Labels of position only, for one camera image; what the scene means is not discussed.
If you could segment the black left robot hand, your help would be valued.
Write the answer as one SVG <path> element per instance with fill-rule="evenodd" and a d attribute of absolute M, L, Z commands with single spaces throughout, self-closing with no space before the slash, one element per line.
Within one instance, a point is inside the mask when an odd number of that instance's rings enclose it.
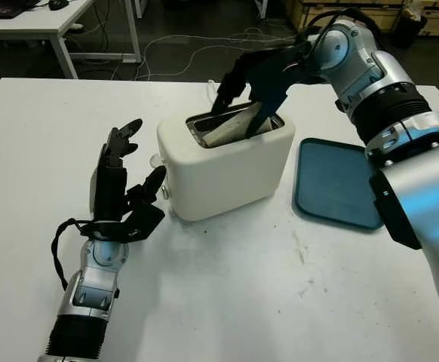
<path fill-rule="evenodd" d="M 95 221 L 121 221 L 123 215 L 153 204 L 165 176 L 166 167 L 158 166 L 142 184 L 130 189 L 127 185 L 127 168 L 124 157 L 135 152 L 139 145 L 130 138 L 143 125 L 135 119 L 121 128 L 114 127 L 103 144 L 97 166 L 91 177 L 91 212 Z"/>

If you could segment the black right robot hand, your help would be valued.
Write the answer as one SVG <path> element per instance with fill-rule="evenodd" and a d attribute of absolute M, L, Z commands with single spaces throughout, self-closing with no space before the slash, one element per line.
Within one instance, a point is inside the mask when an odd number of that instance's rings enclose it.
<path fill-rule="evenodd" d="M 260 104 L 245 131 L 247 138 L 252 137 L 285 101 L 288 88 L 311 77 L 308 65 L 311 50 L 312 44 L 304 41 L 284 48 L 268 48 L 242 54 L 223 76 L 211 113 L 224 113 L 233 99 L 239 97 L 249 85 L 249 100 Z"/>

